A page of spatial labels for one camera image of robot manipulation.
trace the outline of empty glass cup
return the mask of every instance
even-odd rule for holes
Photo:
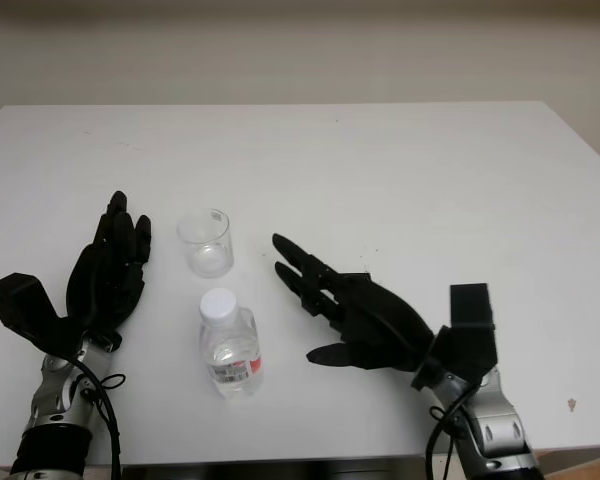
[[[190,212],[178,222],[191,269],[204,278],[216,278],[233,266],[229,217],[220,210],[205,208]]]

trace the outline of white bottle cap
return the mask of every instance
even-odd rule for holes
[[[204,294],[200,300],[202,320],[211,327],[228,325],[238,314],[236,296],[226,288],[214,288]]]

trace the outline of clear glass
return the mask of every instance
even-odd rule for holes
[[[178,237],[189,266],[201,277],[221,277],[233,266],[229,217],[220,210],[188,213],[178,222]]]
[[[251,395],[262,383],[260,345],[251,310],[241,308],[229,325],[211,327],[202,321],[200,351],[225,398]]]

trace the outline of bottle label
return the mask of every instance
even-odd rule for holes
[[[209,373],[218,383],[235,383],[246,380],[260,370],[260,352],[252,360],[228,363],[227,365],[209,365]]]

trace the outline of water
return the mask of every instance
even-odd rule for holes
[[[199,275],[215,277],[229,271],[233,257],[223,245],[211,243],[190,253],[189,265]]]
[[[228,371],[236,374],[225,375],[225,379],[231,379],[232,377],[239,378],[240,376],[248,375],[248,377],[243,380],[238,379],[237,381],[227,382],[217,381],[212,375],[214,383],[220,393],[227,398],[236,397],[242,394],[253,394],[262,383],[262,368],[259,368],[255,373],[245,372],[244,369],[248,369],[248,367],[246,367],[246,362],[250,362],[250,360],[245,359],[257,359],[259,362],[259,358],[260,351],[258,344],[257,342],[254,344],[251,339],[235,338],[218,345],[212,355],[210,355],[210,358],[207,361],[208,365],[212,368],[215,367],[216,370],[225,368],[230,369]],[[233,367],[232,365],[235,363],[245,363],[245,366],[239,365],[238,367]]]
[[[250,395],[262,383],[258,333],[250,310],[241,308],[236,320],[224,327],[210,328],[203,323],[200,347],[223,396]]]

